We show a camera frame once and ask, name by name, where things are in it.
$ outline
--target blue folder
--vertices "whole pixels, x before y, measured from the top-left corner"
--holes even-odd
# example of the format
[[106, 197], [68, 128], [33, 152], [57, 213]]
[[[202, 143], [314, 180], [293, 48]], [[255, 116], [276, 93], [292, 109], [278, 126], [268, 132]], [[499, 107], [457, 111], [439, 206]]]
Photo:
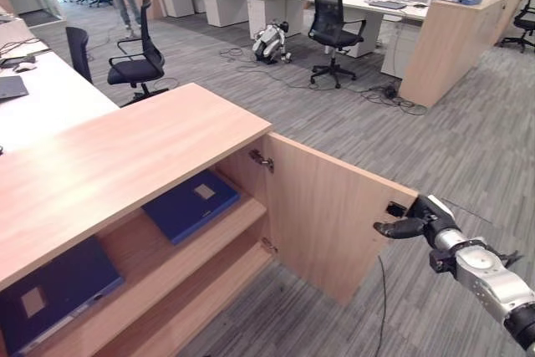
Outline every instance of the blue folder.
[[123, 282], [97, 238], [89, 237], [5, 288], [0, 327], [9, 355], [25, 355]]
[[186, 239], [240, 199], [210, 171], [202, 171], [146, 203], [143, 210], [173, 244]]

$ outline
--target chair armrest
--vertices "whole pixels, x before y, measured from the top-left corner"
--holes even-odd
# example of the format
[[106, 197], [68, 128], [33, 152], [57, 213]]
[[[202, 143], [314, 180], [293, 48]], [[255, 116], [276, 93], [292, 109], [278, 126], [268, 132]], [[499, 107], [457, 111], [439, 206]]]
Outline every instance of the chair armrest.
[[132, 58], [135, 57], [135, 56], [143, 56], [145, 57], [145, 54], [127, 54], [126, 56], [116, 56], [114, 58], [109, 58], [108, 59], [108, 63], [110, 64], [111, 68], [113, 70], [115, 70], [117, 73], [119, 73], [119, 75], [126, 81], [126, 82], [129, 82], [129, 79], [128, 77], [126, 77], [123, 72], [120, 71], [120, 69], [115, 65], [115, 60], [117, 59], [130, 59], [130, 60], [133, 60]]
[[126, 42], [137, 42], [137, 41], [140, 41], [140, 40], [141, 40], [141, 38], [127, 38], [127, 39], [121, 39], [120, 41], [117, 41], [117, 48], [119, 48], [120, 51], [121, 51], [123, 54], [125, 54], [125, 55], [128, 56], [128, 54], [127, 54], [126, 51], [120, 46], [120, 44], [121, 44], [121, 43], [126, 43]]
[[362, 37], [362, 33], [364, 32], [364, 28], [366, 27], [366, 20], [364, 18], [361, 18], [360, 20], [344, 21], [344, 25], [354, 23], [360, 23], [359, 36]]

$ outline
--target quadruped robot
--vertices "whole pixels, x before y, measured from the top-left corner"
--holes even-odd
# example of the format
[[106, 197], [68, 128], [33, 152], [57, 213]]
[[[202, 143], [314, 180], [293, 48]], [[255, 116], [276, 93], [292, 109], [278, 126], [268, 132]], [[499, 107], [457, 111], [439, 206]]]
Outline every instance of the quadruped robot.
[[288, 29], [289, 25], [286, 21], [282, 23], [272, 21], [265, 29], [259, 31], [255, 35], [255, 42], [252, 45], [252, 51], [257, 60], [263, 61], [265, 64], [273, 64], [277, 62], [280, 55], [284, 63], [290, 63], [292, 54], [286, 52], [286, 37], [284, 36]]
[[535, 357], [535, 292], [508, 270], [522, 256], [500, 254], [482, 237], [465, 237], [451, 211], [434, 196], [419, 195], [406, 216], [394, 223], [376, 222], [374, 228], [389, 238], [424, 236], [432, 248], [431, 268], [451, 273], [526, 350], [526, 356]]

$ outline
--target gray carpet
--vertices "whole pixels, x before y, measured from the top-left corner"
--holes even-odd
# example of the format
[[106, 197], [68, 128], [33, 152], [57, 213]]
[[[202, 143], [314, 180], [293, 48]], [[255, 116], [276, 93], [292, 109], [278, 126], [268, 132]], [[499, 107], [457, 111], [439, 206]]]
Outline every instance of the gray carpet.
[[[69, 25], [87, 29], [94, 84], [118, 105], [128, 85], [106, 84], [107, 59], [124, 34], [112, 7], [63, 3]], [[384, 24], [382, 38], [391, 27]], [[446, 200], [468, 235], [526, 257], [513, 268], [534, 285], [535, 54], [514, 46], [493, 48], [425, 116], [376, 105], [355, 91], [390, 82], [379, 72], [382, 55], [340, 56], [359, 80], [337, 90], [308, 89], [309, 68], [327, 62], [322, 47], [290, 38], [294, 63], [255, 67], [229, 62], [219, 52], [246, 45], [246, 24], [214, 28], [203, 15], [150, 25], [166, 56], [166, 77], [196, 82], [273, 122], [275, 130], [344, 161]], [[65, 60], [59, 26], [37, 33]], [[244, 69], [269, 72], [252, 72]], [[159, 87], [170, 84], [160, 82]], [[332, 89], [329, 77], [320, 89]], [[518, 356], [523, 352], [450, 276], [427, 265], [423, 239], [394, 242], [382, 256], [388, 308], [381, 356]], [[184, 350], [180, 357], [373, 356], [382, 314], [379, 264], [352, 303], [342, 308], [273, 263]]]
[[59, 21], [59, 18], [46, 10], [35, 10], [33, 12], [21, 13], [18, 16], [22, 18], [29, 27]]

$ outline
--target open cabinet door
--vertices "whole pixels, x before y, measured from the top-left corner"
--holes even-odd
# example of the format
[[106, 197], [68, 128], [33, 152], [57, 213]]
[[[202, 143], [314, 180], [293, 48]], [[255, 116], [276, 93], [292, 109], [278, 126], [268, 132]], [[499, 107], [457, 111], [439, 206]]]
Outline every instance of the open cabinet door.
[[347, 303], [388, 242], [374, 222], [395, 220], [417, 192], [281, 135], [263, 137], [271, 241], [279, 260], [326, 294]]

